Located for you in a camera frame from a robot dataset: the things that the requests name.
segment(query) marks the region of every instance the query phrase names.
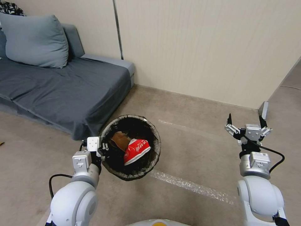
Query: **red snack bag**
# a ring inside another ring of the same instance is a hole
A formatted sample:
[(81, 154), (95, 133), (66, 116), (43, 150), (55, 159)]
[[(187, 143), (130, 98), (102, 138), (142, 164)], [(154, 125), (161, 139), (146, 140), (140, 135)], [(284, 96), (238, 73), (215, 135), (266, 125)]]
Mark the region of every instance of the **red snack bag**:
[(151, 149), (147, 140), (132, 139), (124, 154), (124, 165), (133, 163), (140, 159)]

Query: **gray carpet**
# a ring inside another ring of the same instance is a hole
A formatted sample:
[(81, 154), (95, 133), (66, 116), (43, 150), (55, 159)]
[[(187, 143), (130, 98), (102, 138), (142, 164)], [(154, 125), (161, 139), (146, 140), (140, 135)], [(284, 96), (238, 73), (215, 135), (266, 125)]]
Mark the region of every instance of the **gray carpet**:
[[(233, 123), (259, 123), (256, 110), (134, 86), (115, 111), (145, 116), (162, 140), (157, 171), (182, 178), (233, 198), (234, 204), (212, 199), (147, 175), (124, 182), (103, 168), (97, 188), (99, 205), (91, 221), (96, 225), (126, 225), (149, 218), (167, 218), (195, 226), (243, 224), (237, 198), (240, 147), (225, 130)], [(271, 182), (283, 193), (291, 225), (299, 225), (301, 209), (300, 121), (301, 92), (280, 88), (270, 101), (268, 125), (273, 128), (263, 144), (283, 152)], [(72, 155), (80, 143), (70, 135), (0, 112), (0, 225), (43, 225), (50, 205), (48, 179), (71, 174)], [(275, 163), (279, 157), (271, 154)], [(67, 178), (53, 179), (57, 191)]]

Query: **wall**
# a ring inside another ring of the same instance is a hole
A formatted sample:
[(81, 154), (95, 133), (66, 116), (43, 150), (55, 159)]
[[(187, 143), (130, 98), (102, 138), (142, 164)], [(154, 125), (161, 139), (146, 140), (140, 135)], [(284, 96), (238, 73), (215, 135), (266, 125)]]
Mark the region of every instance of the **wall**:
[(301, 1), (116, 0), (135, 83), (258, 108), (301, 56)]
[(120, 59), (112, 0), (11, 0), (26, 15), (54, 14), (61, 23), (74, 24), (86, 53)]

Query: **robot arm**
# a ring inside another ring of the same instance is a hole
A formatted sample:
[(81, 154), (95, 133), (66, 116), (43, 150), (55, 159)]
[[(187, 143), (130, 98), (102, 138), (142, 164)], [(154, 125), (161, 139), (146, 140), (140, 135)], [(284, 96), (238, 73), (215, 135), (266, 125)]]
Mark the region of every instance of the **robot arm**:
[[(246, 124), (245, 128), (237, 128), (232, 125), (231, 114), (225, 129), (241, 146), (240, 174), (243, 180), (238, 182), (238, 195), (243, 204), (245, 214), (245, 226), (288, 226), (284, 213), (284, 200), (280, 190), (269, 182), (270, 157), (267, 153), (261, 153), (259, 146), (261, 141), (271, 133), (266, 121), (259, 116), (260, 125)], [(255, 217), (254, 214), (270, 217), (266, 222)]]
[(72, 157), (75, 172), (71, 182), (54, 195), (46, 226), (89, 225), (98, 204), (95, 189), (101, 172), (99, 146), (99, 137), (89, 137), (87, 148)]

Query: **trash can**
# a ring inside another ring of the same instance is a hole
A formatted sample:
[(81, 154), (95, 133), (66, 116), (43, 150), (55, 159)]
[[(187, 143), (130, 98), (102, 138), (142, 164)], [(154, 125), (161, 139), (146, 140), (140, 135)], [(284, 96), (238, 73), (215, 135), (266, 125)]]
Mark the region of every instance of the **trash can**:
[[(135, 162), (124, 165), (124, 152), (111, 145), (113, 135), (121, 131), (131, 139), (147, 140), (151, 149)], [(146, 118), (123, 115), (110, 122), (101, 133), (101, 142), (108, 144), (103, 166), (122, 180), (130, 181), (144, 177), (159, 161), (161, 140), (155, 126)]]

